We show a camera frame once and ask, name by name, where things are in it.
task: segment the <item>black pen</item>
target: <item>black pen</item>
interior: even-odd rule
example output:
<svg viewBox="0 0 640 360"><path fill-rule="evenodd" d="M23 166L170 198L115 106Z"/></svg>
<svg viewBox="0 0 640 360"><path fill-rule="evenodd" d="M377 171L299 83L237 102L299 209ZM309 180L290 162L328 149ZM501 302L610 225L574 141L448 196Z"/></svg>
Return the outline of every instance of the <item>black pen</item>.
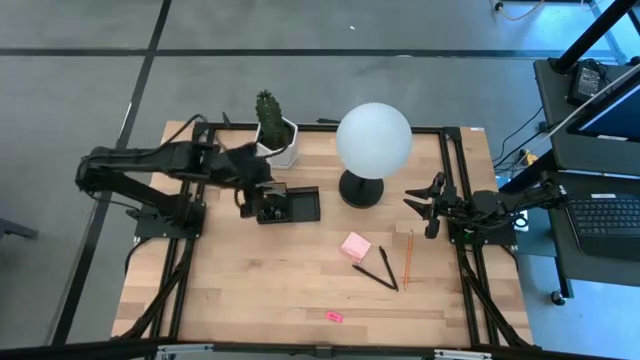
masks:
<svg viewBox="0 0 640 360"><path fill-rule="evenodd" d="M382 246L379 246L379 248L380 248L380 255L382 255L382 260L384 260L384 265L387 267L387 272L389 273L389 277L391 278L391 282L393 283L393 288L396 291L399 291L398 290L398 283L396 282L396 277L393 276L393 271L391 271L391 266L389 265L389 260L387 260L387 252L384 251Z"/></svg>
<svg viewBox="0 0 640 360"><path fill-rule="evenodd" d="M356 265L356 264L353 264L352 266L353 266L353 268L354 268L354 269L356 269L356 270L360 271L361 273L363 273L363 274L367 275L368 277L372 278L373 280L375 280L375 281L379 282L380 284L382 284L382 285L384 285L384 286L388 287L389 289L391 289L391 290L396 290L396 288L395 288L395 287L393 287L393 285L391 285L391 284L387 283L386 281L384 281L384 280L380 279L379 277L377 277L377 276L373 275L372 273L370 273L370 272L368 272L367 270L365 270L365 269L361 268L360 266L358 266L358 265Z"/></svg>

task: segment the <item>pink eraser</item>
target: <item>pink eraser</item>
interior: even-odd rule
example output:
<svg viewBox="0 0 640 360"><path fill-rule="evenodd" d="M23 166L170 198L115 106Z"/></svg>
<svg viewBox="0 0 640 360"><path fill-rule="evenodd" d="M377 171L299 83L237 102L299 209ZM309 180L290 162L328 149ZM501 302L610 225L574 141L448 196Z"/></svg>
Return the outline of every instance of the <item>pink eraser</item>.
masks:
<svg viewBox="0 0 640 360"><path fill-rule="evenodd" d="M327 315L326 315L327 320L331 320L333 322L337 322L338 324L342 324L342 320L344 319L344 317L340 314L338 314L335 311L327 311Z"/></svg>
<svg viewBox="0 0 640 360"><path fill-rule="evenodd" d="M342 243L340 251L350 258L356 264L359 264L364 256L367 255L367 251L371 247L371 243L362 236L352 232L347 236L347 239Z"/></svg>

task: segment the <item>white globe lamp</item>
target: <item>white globe lamp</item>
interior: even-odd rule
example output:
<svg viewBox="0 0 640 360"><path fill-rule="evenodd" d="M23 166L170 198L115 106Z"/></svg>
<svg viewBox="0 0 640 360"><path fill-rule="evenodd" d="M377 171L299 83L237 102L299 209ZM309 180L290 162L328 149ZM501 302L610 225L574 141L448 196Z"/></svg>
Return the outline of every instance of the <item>white globe lamp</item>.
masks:
<svg viewBox="0 0 640 360"><path fill-rule="evenodd" d="M347 170L340 196L356 208L375 205L384 192L382 179L407 163L411 127L395 108L368 103L349 111L338 126L338 154Z"/></svg>

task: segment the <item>orange pencil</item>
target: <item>orange pencil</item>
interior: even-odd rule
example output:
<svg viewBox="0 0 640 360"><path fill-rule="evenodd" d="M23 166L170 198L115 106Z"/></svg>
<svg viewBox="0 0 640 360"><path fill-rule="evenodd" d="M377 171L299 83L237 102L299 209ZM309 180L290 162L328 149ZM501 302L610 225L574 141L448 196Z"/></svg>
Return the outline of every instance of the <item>orange pencil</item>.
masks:
<svg viewBox="0 0 640 360"><path fill-rule="evenodd" d="M404 266L404 289L407 290L409 283L409 269L411 268L411 250L413 249L413 230L409 232L409 248L407 249L407 262Z"/></svg>

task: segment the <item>monitor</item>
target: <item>monitor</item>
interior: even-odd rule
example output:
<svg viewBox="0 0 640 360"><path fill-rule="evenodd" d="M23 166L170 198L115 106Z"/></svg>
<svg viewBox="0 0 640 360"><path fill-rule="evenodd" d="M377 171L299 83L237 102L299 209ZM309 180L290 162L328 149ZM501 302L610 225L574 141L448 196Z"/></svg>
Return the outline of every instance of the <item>monitor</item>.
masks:
<svg viewBox="0 0 640 360"><path fill-rule="evenodd" d="M640 142L640 72L586 111L568 131L603 139Z"/></svg>

